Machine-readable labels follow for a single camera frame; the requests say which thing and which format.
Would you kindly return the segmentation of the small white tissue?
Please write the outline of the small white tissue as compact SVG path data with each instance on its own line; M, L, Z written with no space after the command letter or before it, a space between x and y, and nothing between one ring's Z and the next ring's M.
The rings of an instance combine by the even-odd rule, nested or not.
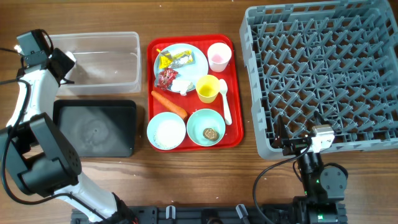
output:
M192 88L193 83L189 80L173 80L170 87L173 92L180 93L182 96L186 96Z

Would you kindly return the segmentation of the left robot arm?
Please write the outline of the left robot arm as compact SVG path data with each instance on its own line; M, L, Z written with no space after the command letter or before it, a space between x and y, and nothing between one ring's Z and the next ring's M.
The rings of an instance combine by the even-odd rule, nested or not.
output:
M55 95L75 62L56 48L25 53L13 80L19 85L14 114L1 130L1 183L23 205L61 200L91 223L138 223L114 193L82 171L76 149L52 120Z

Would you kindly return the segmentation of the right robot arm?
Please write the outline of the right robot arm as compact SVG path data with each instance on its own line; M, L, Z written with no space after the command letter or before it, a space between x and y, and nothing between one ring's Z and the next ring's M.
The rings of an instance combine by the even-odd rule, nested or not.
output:
M348 171L336 163L324 163L321 152L335 139L331 125L314 112L315 125L304 138L289 138L282 117L277 118L274 147L282 148L284 156L292 156L297 165L304 196L296 196L292 203L272 205L264 211L275 223L345 223L346 210L340 204L345 198Z

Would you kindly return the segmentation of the large white tissue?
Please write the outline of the large white tissue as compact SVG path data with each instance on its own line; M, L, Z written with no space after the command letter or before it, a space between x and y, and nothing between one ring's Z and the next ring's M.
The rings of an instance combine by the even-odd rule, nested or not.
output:
M65 55L68 56L72 61L76 62L76 58L71 52L67 51Z

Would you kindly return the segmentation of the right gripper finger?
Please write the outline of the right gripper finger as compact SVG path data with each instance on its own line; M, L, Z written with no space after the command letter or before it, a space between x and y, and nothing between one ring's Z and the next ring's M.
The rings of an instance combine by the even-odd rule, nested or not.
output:
M275 140L273 142L274 148L283 148L284 146L288 146L290 144L290 139L288 132L286 130L285 124L281 115L277 118L277 132L275 134Z
M321 114L318 111L315 111L313 113L314 119L315 119L315 127L329 127L330 123L328 121L325 121Z

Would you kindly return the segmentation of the yellow snack wrapper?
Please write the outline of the yellow snack wrapper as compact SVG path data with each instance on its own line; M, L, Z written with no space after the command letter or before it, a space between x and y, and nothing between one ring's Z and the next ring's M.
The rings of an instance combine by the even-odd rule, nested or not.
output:
M157 49L157 51L160 55L159 69L181 68L194 62L191 50L184 50L182 52L177 52L176 54L171 54L167 50L161 51L160 49Z

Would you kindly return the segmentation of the red strawberry candy wrapper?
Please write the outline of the red strawberry candy wrapper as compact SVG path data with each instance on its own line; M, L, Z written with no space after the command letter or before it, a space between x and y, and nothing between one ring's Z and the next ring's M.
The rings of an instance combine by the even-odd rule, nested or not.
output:
M155 86L166 90L172 82L176 79L178 72L172 68L165 68L161 71L155 79Z

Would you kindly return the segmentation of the light blue bowl with rice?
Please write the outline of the light blue bowl with rice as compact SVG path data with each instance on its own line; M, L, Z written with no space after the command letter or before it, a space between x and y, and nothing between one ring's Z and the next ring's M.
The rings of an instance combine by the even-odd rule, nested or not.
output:
M155 115L147 125L149 142L161 151L178 147L187 133L183 119L175 113L163 112Z

